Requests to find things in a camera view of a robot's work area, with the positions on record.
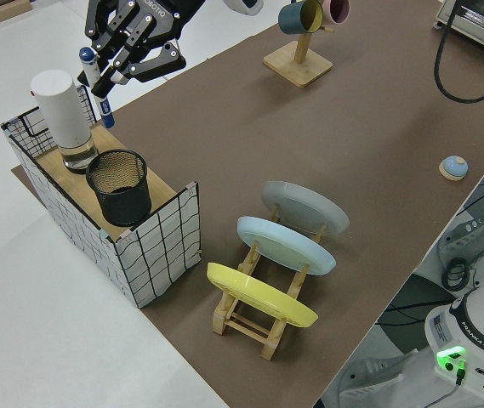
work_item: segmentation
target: light blue plate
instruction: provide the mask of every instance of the light blue plate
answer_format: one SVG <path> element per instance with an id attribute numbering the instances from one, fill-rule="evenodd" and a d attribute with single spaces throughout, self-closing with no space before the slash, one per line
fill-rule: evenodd
<path id="1" fill-rule="evenodd" d="M 336 266 L 336 260 L 325 248 L 266 219 L 239 218 L 238 235 L 249 246 L 257 242 L 258 253 L 287 268 L 300 271 L 309 265 L 308 275 L 326 275 Z"/>
<path id="2" fill-rule="evenodd" d="M 297 184 L 268 181 L 262 190 L 263 203 L 272 210 L 279 205 L 277 216 L 282 224 L 316 234 L 323 224 L 325 235 L 337 235 L 350 225 L 344 210 L 327 197 Z"/>

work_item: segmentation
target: white floor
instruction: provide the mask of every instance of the white floor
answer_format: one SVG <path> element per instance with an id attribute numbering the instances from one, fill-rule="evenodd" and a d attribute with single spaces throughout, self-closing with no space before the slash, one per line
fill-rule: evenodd
<path id="1" fill-rule="evenodd" d="M 36 0 L 0 23 L 0 123 L 34 107 L 33 76 L 76 76 L 87 1 Z M 286 2 L 256 17 L 208 0 L 180 40 L 189 68 L 275 24 Z M 164 84 L 136 81 L 113 109 Z M 0 130 L 0 407 L 221 407 L 225 403 L 158 330 L 79 252 L 11 173 Z"/>

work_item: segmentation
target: black mesh pencil cup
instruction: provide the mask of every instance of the black mesh pencil cup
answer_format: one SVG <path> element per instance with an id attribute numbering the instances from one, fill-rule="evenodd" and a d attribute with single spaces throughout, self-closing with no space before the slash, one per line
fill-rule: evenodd
<path id="1" fill-rule="evenodd" d="M 87 167 L 87 182 L 96 193 L 107 222 L 128 227 L 151 211 L 147 165 L 131 150 L 108 150 L 97 155 Z"/>

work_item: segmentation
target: marker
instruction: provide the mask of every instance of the marker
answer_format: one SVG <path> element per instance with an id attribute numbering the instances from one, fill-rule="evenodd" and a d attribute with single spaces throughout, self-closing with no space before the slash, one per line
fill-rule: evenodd
<path id="1" fill-rule="evenodd" d="M 88 85 L 92 88 L 95 83 L 100 79 L 100 68 L 96 62 L 96 53 L 90 47 L 83 47 L 79 51 L 79 59 L 83 64 L 83 70 L 85 76 L 88 80 Z M 107 98 L 98 98 L 94 96 L 96 104 L 98 104 L 98 111 L 100 116 L 102 116 L 102 121 L 106 128 L 112 128 L 115 124 L 115 119 L 113 118 L 113 112 L 111 112 L 111 107 Z"/>

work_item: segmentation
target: robotic arm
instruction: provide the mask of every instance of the robotic arm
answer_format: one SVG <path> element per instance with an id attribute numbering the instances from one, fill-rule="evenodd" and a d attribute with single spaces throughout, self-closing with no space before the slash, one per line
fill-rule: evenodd
<path id="1" fill-rule="evenodd" d="M 464 387 L 484 400 L 484 286 L 433 309 L 425 335 L 436 356 L 436 374 L 455 383 L 459 364 L 465 361 Z"/>
<path id="2" fill-rule="evenodd" d="M 205 0 L 89 0 L 85 35 L 92 40 L 102 73 L 92 93 L 105 98 L 115 84 L 147 82 L 185 68 L 174 40 Z M 255 15 L 263 0 L 224 0 L 238 13 Z M 157 57 L 144 60 L 160 48 Z M 82 72 L 78 80 L 88 86 Z"/>

